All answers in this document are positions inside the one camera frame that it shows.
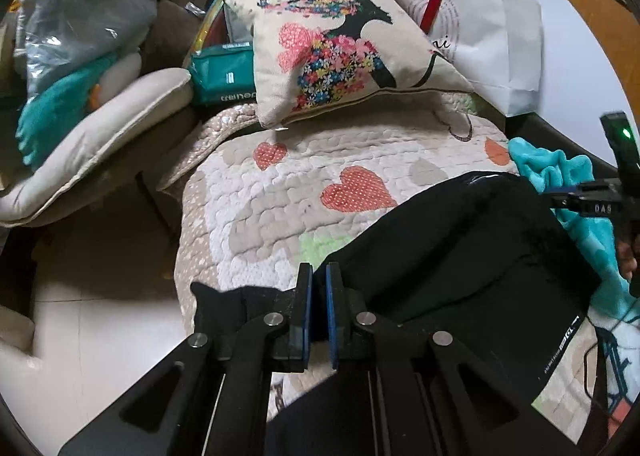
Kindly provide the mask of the right hand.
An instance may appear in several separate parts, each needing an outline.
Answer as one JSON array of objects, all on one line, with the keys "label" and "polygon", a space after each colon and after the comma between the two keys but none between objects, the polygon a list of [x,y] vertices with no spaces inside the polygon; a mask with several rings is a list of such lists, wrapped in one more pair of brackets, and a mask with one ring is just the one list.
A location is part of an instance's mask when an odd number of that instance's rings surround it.
[{"label": "right hand", "polygon": [[627,281],[631,281],[634,278],[634,273],[638,269],[640,252],[639,238],[634,239],[633,242],[617,239],[615,246],[620,276],[625,278]]}]

